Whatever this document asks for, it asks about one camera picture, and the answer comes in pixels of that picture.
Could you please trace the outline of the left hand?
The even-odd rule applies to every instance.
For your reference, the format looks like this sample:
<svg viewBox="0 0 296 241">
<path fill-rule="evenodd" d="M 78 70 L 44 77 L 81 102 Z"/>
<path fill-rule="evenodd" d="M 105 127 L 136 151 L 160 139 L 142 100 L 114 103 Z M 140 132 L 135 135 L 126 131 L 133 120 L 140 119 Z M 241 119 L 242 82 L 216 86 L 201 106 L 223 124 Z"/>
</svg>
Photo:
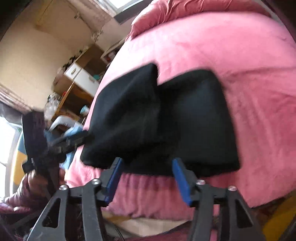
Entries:
<svg viewBox="0 0 296 241">
<path fill-rule="evenodd" d="M 51 197 L 48 190 L 48 180 L 38 174 L 36 170 L 24 176 L 15 193 L 16 205 L 28 208 L 44 206 Z"/>
</svg>

